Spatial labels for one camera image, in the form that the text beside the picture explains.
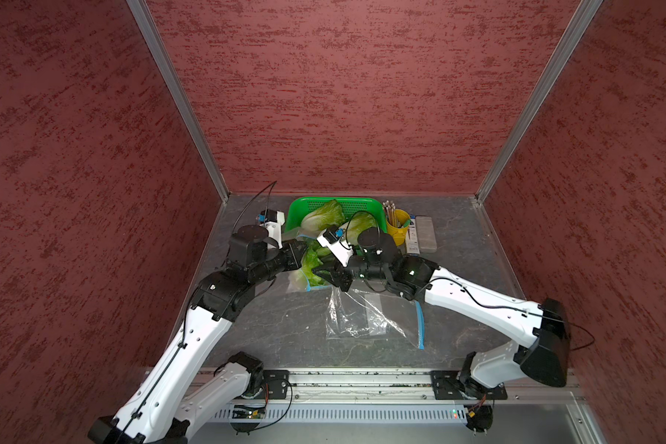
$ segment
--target leafy green vegetable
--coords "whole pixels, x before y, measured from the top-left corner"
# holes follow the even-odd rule
[[[318,259],[316,251],[311,248],[306,249],[306,253],[304,253],[303,259],[301,259],[301,271],[303,271],[303,274],[306,275],[308,283],[311,285],[311,287],[326,285],[325,280],[316,276],[313,274],[313,271],[311,271],[311,269],[314,269],[319,265],[323,265],[323,262]]]
[[[308,248],[314,252],[317,252],[321,248],[321,244],[316,239],[311,239],[310,237],[300,237],[299,239],[305,240]]]
[[[330,253],[332,253],[332,252],[331,252],[330,248],[328,248],[327,246],[323,246],[323,247],[319,248],[318,250],[316,250],[316,256],[318,256],[319,258],[326,257]]]
[[[341,225],[340,227],[347,230],[346,236],[348,243],[351,245],[357,245],[358,236],[360,233],[370,228],[371,226],[377,226],[377,219],[373,218],[372,215],[369,215],[366,212],[359,212],[353,217],[353,220]]]
[[[329,225],[340,225],[345,222],[343,207],[337,200],[329,200],[322,207],[308,213],[301,221],[301,227],[312,232],[319,232]]]

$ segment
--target gray table surface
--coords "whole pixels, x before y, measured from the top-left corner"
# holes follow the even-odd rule
[[[506,293],[497,260],[469,198],[372,197],[393,200],[398,208],[415,215],[431,216],[438,250],[422,256],[465,279]],[[274,195],[269,208],[287,213],[295,198]],[[222,265],[232,224],[250,199],[251,196],[231,196],[205,251],[198,280]],[[253,223],[265,204],[266,197],[259,197],[239,225]],[[327,339],[325,320],[331,291],[287,293],[287,288],[288,279],[279,278],[271,289],[245,307],[204,365],[216,367],[232,354],[244,351],[262,360],[266,367],[458,369],[468,353],[486,351],[508,340],[466,316],[425,304],[424,350],[418,350],[404,337]]]

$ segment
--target black cable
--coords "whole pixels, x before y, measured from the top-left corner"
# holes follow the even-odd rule
[[[363,279],[363,282],[365,283],[365,285],[368,286],[369,289],[373,290],[375,293],[385,293],[387,291],[387,289],[383,289],[383,290],[380,290],[380,291],[378,291],[376,289],[373,289],[367,279]]]
[[[251,433],[251,432],[256,432],[257,430],[263,430],[267,427],[273,426],[275,423],[284,419],[286,417],[286,415],[288,414],[289,410],[291,410],[291,404],[293,403],[293,386],[291,385],[291,383],[289,382],[288,379],[284,379],[284,378],[269,379],[268,382],[274,382],[274,381],[284,381],[286,384],[288,384],[289,389],[291,390],[291,400],[289,401],[289,406],[286,408],[286,411],[284,412],[284,414],[279,419],[272,422],[271,424],[265,425],[264,427],[257,427],[254,430],[247,432],[248,434]]]
[[[167,365],[165,366],[165,368],[160,372],[160,375],[158,376],[158,379],[156,379],[156,380],[155,380],[155,383],[151,386],[151,390],[148,391],[148,393],[146,394],[145,398],[143,398],[141,404],[138,406],[138,408],[135,410],[135,412],[133,412],[133,413],[131,414],[131,419],[128,420],[128,422],[125,424],[125,427],[124,427],[123,429],[121,429],[121,433],[118,434],[118,438],[114,441],[115,443],[117,443],[118,440],[121,439],[121,437],[122,437],[122,436],[124,435],[124,433],[125,433],[125,430],[128,428],[128,426],[131,425],[131,423],[133,422],[133,420],[136,419],[136,418],[139,418],[139,417],[140,417],[140,416],[139,416],[139,413],[141,413],[141,409],[142,409],[142,407],[145,405],[146,401],[148,400],[148,397],[151,395],[151,393],[153,393],[153,390],[155,390],[155,386],[158,385],[158,382],[160,382],[160,379],[162,378],[162,376],[168,371],[168,368],[170,367],[170,365],[172,364],[172,362],[175,360],[175,357],[178,356],[178,352],[180,351],[180,349],[181,349],[181,348],[185,348],[185,346],[184,346],[183,344],[184,344],[184,342],[180,342],[180,343],[178,344],[178,348],[175,349],[175,353],[172,355],[172,357],[171,357],[170,360],[168,361],[168,364],[167,364]]]
[[[228,363],[229,363],[229,362],[225,362],[224,364],[222,364],[221,366],[219,366],[218,368],[216,368],[216,369],[214,370],[214,373],[212,374],[212,376],[213,376],[213,377],[217,376],[217,372],[220,371],[220,370],[222,369],[222,367],[224,367],[224,366],[227,365]]]
[[[244,214],[246,209],[249,208],[249,205],[251,205],[251,203],[254,202],[254,200],[257,199],[262,192],[265,192],[267,188],[271,187],[271,190],[273,190],[274,185],[276,185],[276,182],[278,182],[278,181],[274,181],[274,182],[270,183],[269,185],[267,185],[266,187],[262,188],[262,190],[257,192],[256,195],[253,198],[251,198],[249,203],[244,206],[244,208],[239,213],[239,216],[237,216],[237,220],[234,221],[234,225],[232,225],[232,234],[234,234],[234,230],[237,228],[237,222],[239,222],[239,219],[242,217],[242,215]],[[271,196],[271,190],[269,190],[269,195],[266,198],[266,208],[267,209],[269,209],[269,197]]]
[[[378,244],[380,244],[380,238],[382,236],[382,231],[380,230],[380,222],[378,222],[378,220],[377,220],[377,218],[375,217],[374,214],[372,214],[370,211],[367,211],[365,209],[359,209],[358,211],[355,211],[355,213],[353,213],[353,215],[350,217],[350,219],[348,219],[348,226],[345,229],[345,243],[348,244],[348,228],[350,228],[350,224],[353,222],[353,218],[355,218],[358,215],[358,213],[361,213],[361,212],[366,212],[370,216],[373,217],[373,220],[375,221],[375,226],[377,226],[377,229],[378,229]],[[346,248],[345,245],[343,245],[343,244],[341,244],[341,246],[343,248],[345,248],[346,250],[352,250],[353,249],[353,246],[351,246],[350,248]]]
[[[592,338],[592,340],[590,340],[588,343],[586,343],[586,344],[584,344],[584,345],[580,345],[579,347],[575,347],[575,348],[571,348],[571,349],[569,349],[571,352],[575,352],[575,351],[577,351],[577,350],[581,350],[581,349],[583,349],[583,348],[589,347],[590,345],[593,345],[593,344],[595,343],[595,341],[596,341],[595,336],[594,336],[592,333],[590,333],[589,330],[587,330],[586,328],[584,328],[582,325],[578,325],[578,324],[575,324],[575,323],[571,323],[571,322],[569,322],[568,320],[555,319],[554,317],[550,317],[550,316],[538,315],[537,313],[530,313],[530,312],[528,312],[528,311],[525,311],[525,310],[522,310],[522,309],[520,309],[520,308],[516,308],[516,307],[508,307],[508,306],[486,306],[486,305],[480,303],[478,300],[476,300],[476,298],[473,297],[473,296],[471,295],[471,292],[469,291],[469,289],[466,288],[466,287],[464,287],[464,286],[461,284],[461,282],[457,282],[457,281],[455,281],[454,279],[449,279],[449,278],[444,278],[444,277],[437,277],[437,278],[434,278],[434,279],[430,280],[429,282],[426,283],[426,285],[424,285],[424,287],[420,287],[420,289],[417,290],[417,292],[415,293],[415,299],[417,298],[417,296],[419,296],[419,294],[420,294],[423,290],[427,289],[427,285],[431,284],[431,283],[434,282],[435,280],[448,280],[449,282],[453,282],[453,283],[457,284],[459,287],[462,288],[462,292],[464,292],[464,293],[466,293],[467,295],[469,295],[469,297],[471,298],[471,300],[474,301],[474,302],[475,302],[478,306],[480,306],[480,307],[488,308],[488,309],[506,308],[506,309],[508,309],[508,310],[515,310],[515,311],[519,311],[519,312],[523,313],[524,315],[537,316],[537,317],[541,317],[541,318],[543,318],[543,319],[554,320],[555,322],[559,322],[559,323],[570,324],[570,325],[572,325],[573,327],[577,327],[577,328],[579,328],[580,330],[584,331],[585,333],[589,334],[589,336]]]
[[[276,276],[274,276],[274,279],[271,280],[271,283],[269,284],[268,287],[266,287],[265,289],[263,289],[262,291],[257,293],[254,297],[259,297],[259,296],[263,295],[264,293],[266,293],[267,291],[269,291],[269,289],[271,288],[272,285],[274,285],[275,282],[276,282]]]
[[[185,343],[185,327],[187,322],[187,312],[190,310],[190,304],[192,303],[193,297],[195,297],[195,291],[192,292],[190,298],[187,300],[187,305],[185,306],[185,313],[183,313],[182,315],[182,339],[180,340],[180,344]]]
[[[222,268],[224,266],[224,263],[227,262],[227,256],[229,256],[229,246],[227,247],[227,253],[224,255],[224,259],[222,259],[222,265],[219,266],[219,268]]]

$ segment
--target green plastic basket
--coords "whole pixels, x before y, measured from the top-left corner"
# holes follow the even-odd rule
[[[356,211],[364,209],[375,216],[382,231],[387,233],[385,210],[380,202],[371,198],[298,198],[289,207],[289,214],[286,217],[286,231],[301,226],[301,221],[308,213],[334,199],[340,202],[346,219],[350,219]]]

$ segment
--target yellow pencil holder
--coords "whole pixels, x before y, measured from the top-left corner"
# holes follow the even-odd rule
[[[396,209],[395,215],[397,216],[397,220],[401,225],[404,225],[405,222],[407,222],[410,219],[410,216],[407,214],[407,212],[401,209]],[[407,228],[409,228],[409,226],[404,226],[403,228],[396,228],[390,225],[390,221],[388,221],[387,219],[385,219],[385,222],[387,222],[387,234],[391,235],[392,238],[395,240],[395,245],[399,246],[404,244],[405,236],[407,236]]]

